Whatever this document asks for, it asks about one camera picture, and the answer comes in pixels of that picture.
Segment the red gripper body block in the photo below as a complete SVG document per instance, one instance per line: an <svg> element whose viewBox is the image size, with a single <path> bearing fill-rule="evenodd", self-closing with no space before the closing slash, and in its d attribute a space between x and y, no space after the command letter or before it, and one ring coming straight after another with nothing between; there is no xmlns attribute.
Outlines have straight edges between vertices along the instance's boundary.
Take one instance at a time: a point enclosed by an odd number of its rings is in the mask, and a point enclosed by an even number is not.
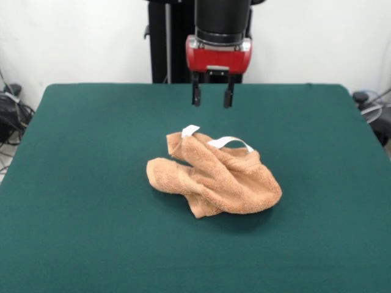
<svg viewBox="0 0 391 293"><path fill-rule="evenodd" d="M245 38L237 46L211 46L200 42L195 35L186 39L186 61L191 71L206 73L227 71L244 74L250 64L252 40Z"/></svg>

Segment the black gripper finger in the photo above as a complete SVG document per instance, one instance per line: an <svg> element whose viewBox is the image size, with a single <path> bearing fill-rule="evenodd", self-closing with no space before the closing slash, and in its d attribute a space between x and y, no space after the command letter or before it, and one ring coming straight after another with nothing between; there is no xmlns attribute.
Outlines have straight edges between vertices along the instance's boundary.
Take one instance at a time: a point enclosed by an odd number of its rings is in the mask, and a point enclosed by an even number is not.
<svg viewBox="0 0 391 293"><path fill-rule="evenodd" d="M224 93L224 107L226 109L232 107L234 88L235 88L235 76L230 74L228 75L227 88Z"/></svg>
<svg viewBox="0 0 391 293"><path fill-rule="evenodd" d="M201 90L199 86L199 73L192 72L192 105L199 107L201 104Z"/></svg>

